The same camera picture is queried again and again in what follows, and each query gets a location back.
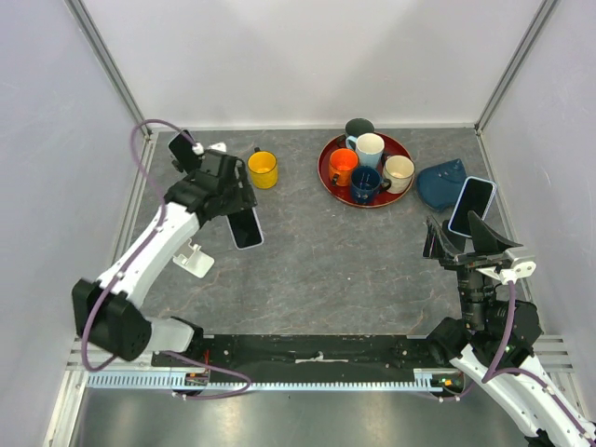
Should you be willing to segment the purple case phone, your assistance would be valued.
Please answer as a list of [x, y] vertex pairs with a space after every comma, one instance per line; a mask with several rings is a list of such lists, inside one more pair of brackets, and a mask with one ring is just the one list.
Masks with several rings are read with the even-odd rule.
[[264, 236], [255, 208], [229, 214], [226, 220], [236, 248], [240, 251], [258, 247]]

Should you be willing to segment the blue case phone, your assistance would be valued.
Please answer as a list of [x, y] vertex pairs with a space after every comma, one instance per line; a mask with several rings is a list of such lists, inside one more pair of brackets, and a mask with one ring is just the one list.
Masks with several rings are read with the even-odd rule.
[[468, 213], [474, 211], [484, 219], [496, 192], [496, 184], [479, 177], [468, 176], [459, 197], [455, 203], [454, 211], [448, 222], [448, 229], [461, 237], [471, 237]]

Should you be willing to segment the black phone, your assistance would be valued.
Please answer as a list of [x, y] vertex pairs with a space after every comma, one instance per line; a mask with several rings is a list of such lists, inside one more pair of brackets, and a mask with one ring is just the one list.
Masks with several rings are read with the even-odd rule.
[[200, 165], [200, 156], [192, 152], [192, 146], [196, 143], [188, 129], [179, 132], [168, 144], [172, 159], [176, 158], [183, 162], [188, 173], [197, 169]]

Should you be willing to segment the black round base phone stand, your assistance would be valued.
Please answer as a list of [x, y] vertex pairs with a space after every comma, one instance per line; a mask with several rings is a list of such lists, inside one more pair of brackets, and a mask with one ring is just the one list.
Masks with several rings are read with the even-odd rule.
[[182, 175], [187, 175], [188, 174], [188, 171], [186, 169], [185, 164], [183, 162], [181, 162], [180, 160], [174, 158], [174, 159], [171, 160], [171, 164]]

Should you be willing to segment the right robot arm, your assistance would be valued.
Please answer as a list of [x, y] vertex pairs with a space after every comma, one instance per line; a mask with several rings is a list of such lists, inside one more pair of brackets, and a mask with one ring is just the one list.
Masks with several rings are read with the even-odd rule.
[[594, 445], [594, 423], [553, 383], [534, 351], [542, 334], [536, 306], [516, 294], [517, 282], [535, 272], [535, 256], [476, 212], [467, 218], [471, 252], [427, 217], [423, 256], [455, 272], [462, 315], [444, 318], [430, 333], [428, 359], [455, 367], [483, 389], [529, 445]]

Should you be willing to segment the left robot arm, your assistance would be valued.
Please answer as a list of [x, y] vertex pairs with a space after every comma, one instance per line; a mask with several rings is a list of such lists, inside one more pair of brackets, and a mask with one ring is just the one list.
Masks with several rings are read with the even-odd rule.
[[159, 199], [153, 221], [125, 254], [97, 279], [72, 289], [74, 320], [84, 365], [89, 345], [112, 359], [132, 361], [145, 352], [171, 351], [184, 366], [204, 356], [197, 328], [179, 318], [147, 318], [144, 299], [167, 263], [210, 220], [256, 206], [245, 162], [208, 149], [196, 167]]

